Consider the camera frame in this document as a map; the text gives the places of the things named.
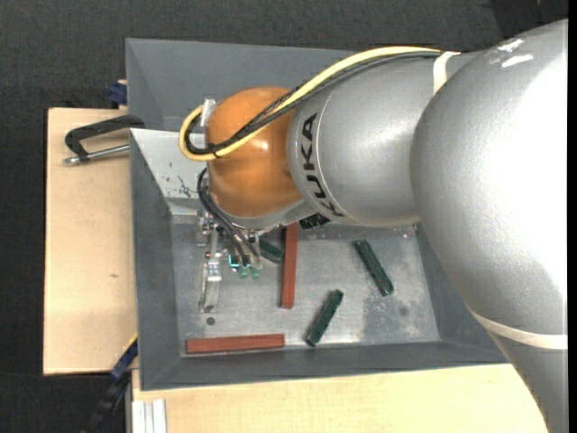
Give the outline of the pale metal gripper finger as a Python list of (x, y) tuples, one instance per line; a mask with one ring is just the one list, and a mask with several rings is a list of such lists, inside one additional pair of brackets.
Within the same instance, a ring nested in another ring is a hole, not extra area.
[(218, 263), (209, 263), (207, 266), (207, 311), (215, 310), (220, 293), (222, 274)]
[(209, 288), (209, 280), (208, 280), (208, 268), (204, 264), (202, 266), (201, 272), (201, 286), (200, 286), (200, 295), (198, 301), (198, 308), (201, 313), (209, 313), (210, 312), (210, 299), (207, 296)]

